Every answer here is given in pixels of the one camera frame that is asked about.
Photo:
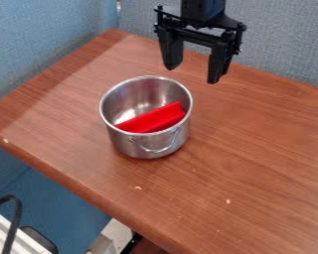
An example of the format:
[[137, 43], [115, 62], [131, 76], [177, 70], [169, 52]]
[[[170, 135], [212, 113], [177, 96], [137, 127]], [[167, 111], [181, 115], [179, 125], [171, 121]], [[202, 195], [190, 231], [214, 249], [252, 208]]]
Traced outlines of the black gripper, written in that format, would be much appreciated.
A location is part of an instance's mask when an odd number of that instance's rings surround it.
[[[242, 34], [246, 31], [245, 23], [234, 20], [226, 14], [228, 0], [181, 0], [181, 6], [158, 5], [158, 22], [174, 19], [177, 26], [185, 28], [193, 26], [196, 29], [224, 29], [234, 32], [236, 54], [241, 52]], [[175, 31], [158, 30], [159, 46], [163, 64], [169, 70], [179, 66], [183, 61], [183, 41]], [[233, 49], [230, 47], [214, 47], [209, 59], [209, 83], [217, 83], [228, 73], [233, 60]]]

